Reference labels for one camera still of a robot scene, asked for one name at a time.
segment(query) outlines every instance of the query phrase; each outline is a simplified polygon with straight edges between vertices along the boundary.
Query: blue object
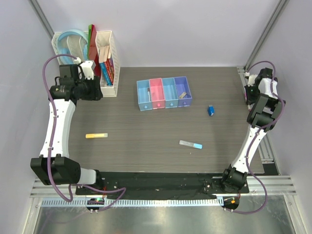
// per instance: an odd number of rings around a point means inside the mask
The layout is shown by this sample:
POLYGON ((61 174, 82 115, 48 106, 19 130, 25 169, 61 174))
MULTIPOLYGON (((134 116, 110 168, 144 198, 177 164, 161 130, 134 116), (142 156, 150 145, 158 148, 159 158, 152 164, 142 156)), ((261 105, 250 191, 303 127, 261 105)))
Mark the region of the blue object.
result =
MULTIPOLYGON (((58 41, 57 41, 58 54, 69 54, 70 55, 69 49, 62 47, 60 42, 63 39, 66 39, 68 36, 71 36, 71 35, 80 36, 87 42, 87 44, 82 49, 82 53, 83 53, 84 60, 88 60, 88 37, 83 31, 77 30, 77 29, 71 29, 71 30, 68 30, 66 32, 63 32, 58 37, 58 41)), ((62 57, 59 57, 59 59, 62 61, 63 64, 74 64, 70 57, 62 56, 62 57)))
POLYGON ((175 87, 177 96, 179 98, 178 107, 190 106, 192 103, 192 95, 189 84, 186 77, 175 77, 175 87), (183 98, 180 98, 181 94, 186 93, 183 98))
POLYGON ((107 70, 106 70, 106 67, 105 67, 104 62, 101 62, 99 65, 100 65, 100 67, 101 67, 103 76, 105 77, 106 84, 107 84, 108 86, 112 86, 112 83, 111 83, 111 80, 109 79, 109 76, 108 76, 108 73, 107 73, 107 70))
POLYGON ((215 113, 214 107, 212 105, 209 105, 208 106, 208 114, 209 114, 209 116, 213 116, 214 113, 215 113))
POLYGON ((179 99, 178 99, 177 92, 176 92, 175 79, 174 78, 163 78, 162 84, 164 87, 166 108, 177 107, 179 99))
POLYGON ((137 102, 141 111, 152 110, 152 99, 150 91, 150 81, 139 80, 136 82, 137 86, 137 102))
POLYGON ((193 147, 201 150, 203 145, 194 143, 193 147))

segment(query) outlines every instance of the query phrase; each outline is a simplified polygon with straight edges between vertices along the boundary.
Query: metal floor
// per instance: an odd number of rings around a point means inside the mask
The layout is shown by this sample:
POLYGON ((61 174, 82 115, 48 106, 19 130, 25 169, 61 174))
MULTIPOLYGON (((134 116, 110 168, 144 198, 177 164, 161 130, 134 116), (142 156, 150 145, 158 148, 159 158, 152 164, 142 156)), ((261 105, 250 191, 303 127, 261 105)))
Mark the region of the metal floor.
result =
MULTIPOLYGON (((239 210, 257 209, 263 200, 263 196, 244 196, 239 210)), ((98 214, 86 213, 86 210, 83 207, 41 207, 34 233, 295 234, 283 196, 269 196, 264 210, 253 215, 232 214, 219 206, 113 208, 98 214), (82 215, 67 222, 79 214, 82 215)))

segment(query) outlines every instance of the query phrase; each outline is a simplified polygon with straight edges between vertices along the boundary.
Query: blue bin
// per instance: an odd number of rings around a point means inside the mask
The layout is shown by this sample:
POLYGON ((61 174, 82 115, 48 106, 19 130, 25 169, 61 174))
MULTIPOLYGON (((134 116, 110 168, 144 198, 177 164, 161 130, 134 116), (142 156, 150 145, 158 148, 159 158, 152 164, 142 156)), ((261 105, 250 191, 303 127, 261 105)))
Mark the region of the blue bin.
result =
POLYGON ((186 77, 175 77, 175 88, 177 95, 179 97, 178 107, 190 106, 192 103, 192 95, 190 91, 189 84, 186 77), (186 93, 186 95, 180 99, 181 94, 186 93))
POLYGON ((166 108, 177 107, 179 98, 176 92, 176 83, 174 78, 163 78, 164 94, 166 100, 166 108))
POLYGON ((150 81, 139 80, 136 82, 137 86, 137 102, 141 111, 152 110, 152 99, 150 81))

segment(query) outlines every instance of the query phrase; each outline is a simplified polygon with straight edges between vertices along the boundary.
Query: plastic bin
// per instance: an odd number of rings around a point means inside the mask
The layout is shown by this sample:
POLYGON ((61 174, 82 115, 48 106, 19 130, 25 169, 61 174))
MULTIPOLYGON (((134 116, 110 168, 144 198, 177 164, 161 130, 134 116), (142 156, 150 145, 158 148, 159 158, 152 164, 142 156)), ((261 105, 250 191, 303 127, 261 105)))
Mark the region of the plastic bin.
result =
POLYGON ((153 109, 151 100, 151 88, 149 80, 139 80, 137 86, 137 102, 141 111, 153 109))
POLYGON ((161 78, 150 79, 150 87, 151 87, 153 109, 165 108, 166 101, 162 86, 162 79, 161 78))
POLYGON ((177 106, 190 106, 192 103, 192 95, 186 77, 175 77, 175 87, 179 98, 177 106), (183 98, 180 98, 183 92, 186 92, 186 95, 183 98))
POLYGON ((166 108, 177 107, 179 98, 176 92, 176 83, 174 78, 163 78, 164 95, 166 100, 166 108))

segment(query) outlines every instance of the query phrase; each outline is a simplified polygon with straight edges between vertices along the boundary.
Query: yellow marker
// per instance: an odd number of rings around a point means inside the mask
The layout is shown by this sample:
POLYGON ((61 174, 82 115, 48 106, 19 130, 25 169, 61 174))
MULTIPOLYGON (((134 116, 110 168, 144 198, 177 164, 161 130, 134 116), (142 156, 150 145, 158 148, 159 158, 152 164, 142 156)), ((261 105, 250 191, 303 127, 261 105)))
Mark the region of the yellow marker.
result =
POLYGON ((179 99, 184 98, 185 95, 187 95, 187 93, 186 93, 186 92, 183 92, 183 93, 179 96, 179 99))
POLYGON ((108 133, 93 133, 93 134, 86 134, 86 138, 104 138, 108 137, 108 133))

